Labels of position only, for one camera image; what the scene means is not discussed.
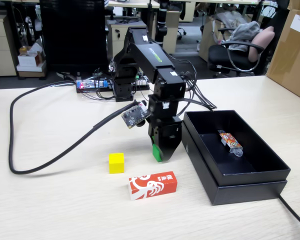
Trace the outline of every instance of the robotic arm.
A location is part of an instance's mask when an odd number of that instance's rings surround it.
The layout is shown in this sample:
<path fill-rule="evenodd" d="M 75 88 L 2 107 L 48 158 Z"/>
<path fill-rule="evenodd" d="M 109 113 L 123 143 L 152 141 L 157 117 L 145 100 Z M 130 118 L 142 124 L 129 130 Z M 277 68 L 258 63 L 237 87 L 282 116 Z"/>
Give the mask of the robotic arm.
<path fill-rule="evenodd" d="M 177 117 L 178 101 L 185 96 L 186 82 L 175 72 L 175 66 L 162 48 L 148 41 L 145 27 L 129 27 L 124 47 L 114 57 L 113 92 L 117 101 L 133 100 L 132 84 L 139 68 L 154 84 L 148 110 L 153 155 L 158 162 L 169 160 L 181 142 L 181 123 Z"/>

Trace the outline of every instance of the wooden desk surface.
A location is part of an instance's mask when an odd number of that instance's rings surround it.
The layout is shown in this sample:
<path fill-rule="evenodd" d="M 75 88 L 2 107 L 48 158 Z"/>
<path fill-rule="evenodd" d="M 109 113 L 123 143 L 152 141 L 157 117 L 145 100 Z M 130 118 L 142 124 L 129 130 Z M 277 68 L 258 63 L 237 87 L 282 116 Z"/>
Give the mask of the wooden desk surface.
<path fill-rule="evenodd" d="M 259 0 L 178 0 L 181 2 L 197 2 L 197 3 L 211 3 L 211 4 L 244 4 L 244 5 L 258 5 Z M 270 5 L 269 1 L 264 1 L 263 5 Z"/>
<path fill-rule="evenodd" d="M 115 0 L 109 0 L 110 7 L 123 7 L 123 8 L 147 8 L 149 0 L 128 0 L 127 2 L 118 2 Z M 156 1 L 151 1 L 152 8 L 158 9 L 160 4 Z"/>
<path fill-rule="evenodd" d="M 12 2 L 23 3 L 39 3 L 40 0 L 3 0 Z M 127 2 L 118 2 L 115 0 L 109 0 L 109 7 L 123 7 L 123 8 L 147 8 L 149 0 L 128 0 Z M 151 1 L 152 8 L 158 9 L 160 4 L 156 1 Z"/>
<path fill-rule="evenodd" d="M 300 215 L 300 98 L 265 76 L 199 80 L 198 86 L 219 110 L 236 110 L 291 168 L 282 196 Z M 46 169 L 12 174 L 9 107 L 28 90 L 0 90 L 0 240 L 300 239 L 300 223 L 278 199 L 212 206 L 182 144 L 159 164 L 147 124 L 128 129 L 120 117 Z M 86 99 L 73 86 L 20 99 L 15 168 L 47 162 L 126 104 Z M 116 152 L 125 155 L 125 173 L 108 174 L 108 154 Z M 174 171 L 177 192 L 130 200 L 129 177 L 165 171 Z"/>

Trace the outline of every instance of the yellow cube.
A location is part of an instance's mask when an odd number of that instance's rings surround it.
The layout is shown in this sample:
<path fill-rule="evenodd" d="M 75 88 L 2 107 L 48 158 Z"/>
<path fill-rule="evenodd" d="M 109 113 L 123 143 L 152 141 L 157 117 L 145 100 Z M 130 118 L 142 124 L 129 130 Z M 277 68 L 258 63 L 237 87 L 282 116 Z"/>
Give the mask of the yellow cube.
<path fill-rule="evenodd" d="M 125 172 L 125 156 L 123 153 L 109 154 L 109 173 L 121 174 Z"/>

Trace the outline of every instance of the pink pillow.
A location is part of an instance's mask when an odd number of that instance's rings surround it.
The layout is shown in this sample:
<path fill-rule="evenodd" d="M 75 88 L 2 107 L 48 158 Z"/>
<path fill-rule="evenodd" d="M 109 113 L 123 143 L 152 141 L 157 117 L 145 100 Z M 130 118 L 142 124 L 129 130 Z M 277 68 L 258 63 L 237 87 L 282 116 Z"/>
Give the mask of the pink pillow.
<path fill-rule="evenodd" d="M 266 28 L 265 30 L 260 32 L 257 36 L 255 36 L 251 43 L 266 49 L 266 47 L 268 47 L 272 39 L 274 39 L 275 37 L 275 33 L 273 32 L 273 29 L 274 29 L 273 26 Z M 256 62 L 258 60 L 257 49 L 255 49 L 254 47 L 250 47 L 248 58 L 251 63 Z"/>

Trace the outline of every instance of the red and white box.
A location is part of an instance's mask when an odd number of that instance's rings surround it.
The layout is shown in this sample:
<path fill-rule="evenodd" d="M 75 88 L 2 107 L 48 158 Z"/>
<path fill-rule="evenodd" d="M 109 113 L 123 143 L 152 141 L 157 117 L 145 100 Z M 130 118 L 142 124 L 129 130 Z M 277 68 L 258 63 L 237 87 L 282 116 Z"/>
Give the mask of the red and white box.
<path fill-rule="evenodd" d="M 177 190 L 177 179 L 173 171 L 129 178 L 131 200 L 145 199 Z"/>

